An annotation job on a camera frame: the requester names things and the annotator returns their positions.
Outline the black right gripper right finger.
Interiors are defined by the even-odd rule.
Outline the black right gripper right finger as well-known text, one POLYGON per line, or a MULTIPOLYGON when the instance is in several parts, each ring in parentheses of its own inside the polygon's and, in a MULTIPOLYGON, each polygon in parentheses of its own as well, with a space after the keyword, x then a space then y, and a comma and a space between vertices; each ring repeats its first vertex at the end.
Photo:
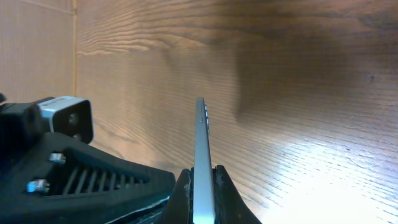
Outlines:
POLYGON ((261 224, 222 165, 213 169, 216 224, 261 224))

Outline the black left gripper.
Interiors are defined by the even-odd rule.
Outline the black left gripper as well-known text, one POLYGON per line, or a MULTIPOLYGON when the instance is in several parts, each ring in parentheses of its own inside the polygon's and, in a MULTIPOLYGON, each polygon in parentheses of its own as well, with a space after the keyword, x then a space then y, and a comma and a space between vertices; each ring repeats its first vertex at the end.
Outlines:
POLYGON ((1 95, 1 222, 154 222, 175 186, 173 173, 44 134, 39 103, 50 99, 8 103, 1 95))

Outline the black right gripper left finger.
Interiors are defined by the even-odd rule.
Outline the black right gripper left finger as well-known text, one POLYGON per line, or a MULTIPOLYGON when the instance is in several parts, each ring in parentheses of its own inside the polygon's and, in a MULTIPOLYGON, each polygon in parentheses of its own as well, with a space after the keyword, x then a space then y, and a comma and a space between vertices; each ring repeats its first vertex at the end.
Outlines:
POLYGON ((181 171, 174 190, 155 224, 190 224, 191 223, 191 172, 181 171))

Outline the silver Galaxy smartphone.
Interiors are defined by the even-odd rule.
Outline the silver Galaxy smartphone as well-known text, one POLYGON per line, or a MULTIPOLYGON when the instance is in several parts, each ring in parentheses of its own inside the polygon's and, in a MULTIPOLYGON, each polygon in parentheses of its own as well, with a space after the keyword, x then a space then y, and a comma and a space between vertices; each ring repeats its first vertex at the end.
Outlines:
POLYGON ((214 224, 216 214, 209 145, 208 112, 203 98, 196 99, 193 168, 193 223, 214 224))

